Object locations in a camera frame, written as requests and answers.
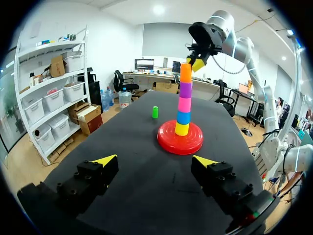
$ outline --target purple cup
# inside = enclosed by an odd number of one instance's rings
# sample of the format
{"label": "purple cup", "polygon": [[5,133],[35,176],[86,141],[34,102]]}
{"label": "purple cup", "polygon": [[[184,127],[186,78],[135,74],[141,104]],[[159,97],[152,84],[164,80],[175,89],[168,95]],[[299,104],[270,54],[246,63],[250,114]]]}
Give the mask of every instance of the purple cup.
{"label": "purple cup", "polygon": [[191,83],[180,83],[179,96],[181,98],[191,98]]}

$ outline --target ceiling light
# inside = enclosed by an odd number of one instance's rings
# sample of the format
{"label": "ceiling light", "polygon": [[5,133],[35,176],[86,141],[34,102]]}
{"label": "ceiling light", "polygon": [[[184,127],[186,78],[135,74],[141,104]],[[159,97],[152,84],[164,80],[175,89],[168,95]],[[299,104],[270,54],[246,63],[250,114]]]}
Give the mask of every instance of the ceiling light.
{"label": "ceiling light", "polygon": [[289,35],[293,35],[293,34],[294,34],[294,32],[293,32],[291,29],[287,30],[287,33],[288,33]]}
{"label": "ceiling light", "polygon": [[156,15],[162,15],[164,12],[165,12],[165,9],[163,6],[161,5],[156,5],[154,6],[153,8],[153,12],[156,14]]}
{"label": "ceiling light", "polygon": [[8,68],[8,67],[10,67],[11,65],[13,65],[14,64],[14,60],[12,60],[9,64],[7,64],[5,67],[6,68]]}

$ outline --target stacked cups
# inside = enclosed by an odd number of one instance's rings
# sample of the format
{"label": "stacked cups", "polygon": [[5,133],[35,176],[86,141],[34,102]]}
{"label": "stacked cups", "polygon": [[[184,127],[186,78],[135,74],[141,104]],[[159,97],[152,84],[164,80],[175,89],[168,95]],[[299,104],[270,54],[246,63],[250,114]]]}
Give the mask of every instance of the stacked cups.
{"label": "stacked cups", "polygon": [[179,136],[186,136],[188,134],[191,114],[191,89],[191,65],[181,64],[180,92],[175,127],[175,133]]}

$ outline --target pink cup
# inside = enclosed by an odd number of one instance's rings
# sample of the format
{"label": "pink cup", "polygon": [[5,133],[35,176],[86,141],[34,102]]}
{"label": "pink cup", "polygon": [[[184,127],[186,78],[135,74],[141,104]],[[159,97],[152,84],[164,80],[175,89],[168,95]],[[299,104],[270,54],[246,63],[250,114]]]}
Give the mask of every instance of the pink cup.
{"label": "pink cup", "polygon": [[178,111],[188,113],[191,110],[191,98],[181,98],[178,101]]}

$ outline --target computer monitor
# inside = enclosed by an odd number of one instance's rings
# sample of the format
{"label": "computer monitor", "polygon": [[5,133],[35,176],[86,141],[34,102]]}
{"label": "computer monitor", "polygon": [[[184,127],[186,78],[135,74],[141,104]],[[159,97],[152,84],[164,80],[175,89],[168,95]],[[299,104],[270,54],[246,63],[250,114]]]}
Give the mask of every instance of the computer monitor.
{"label": "computer monitor", "polygon": [[179,72],[180,73],[180,62],[173,61],[172,72]]}
{"label": "computer monitor", "polygon": [[153,59],[135,59],[135,70],[153,70]]}
{"label": "computer monitor", "polygon": [[239,83],[238,91],[245,93],[245,94],[248,94],[248,86]]}

